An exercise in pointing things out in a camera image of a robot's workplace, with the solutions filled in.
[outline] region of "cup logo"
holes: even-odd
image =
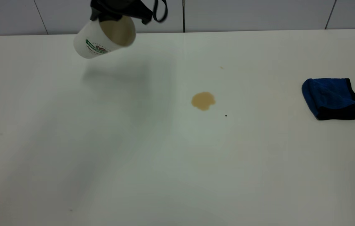
[[[91,43],[89,40],[85,40],[85,43],[87,43],[88,50],[90,50],[91,53],[94,53],[96,55],[102,55],[110,52],[110,50],[106,49],[98,43]]]

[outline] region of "blue cloth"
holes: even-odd
[[[348,78],[310,78],[302,85],[302,93],[319,120],[355,119],[355,93]]]
[[[342,109],[355,104],[345,78],[310,78],[302,85],[302,93],[315,116],[321,107]]]

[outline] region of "white paper cup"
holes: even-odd
[[[130,46],[136,38],[136,28],[130,17],[119,21],[89,21],[77,36],[73,45],[84,58],[94,58],[123,47]]]

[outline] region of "coffee spill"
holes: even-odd
[[[198,93],[193,96],[192,105],[200,110],[208,110],[210,105],[215,104],[215,99],[209,92]]]

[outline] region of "table surface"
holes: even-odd
[[[355,225],[355,120],[301,93],[355,91],[355,30],[138,34],[91,60],[73,37],[0,37],[0,225]]]

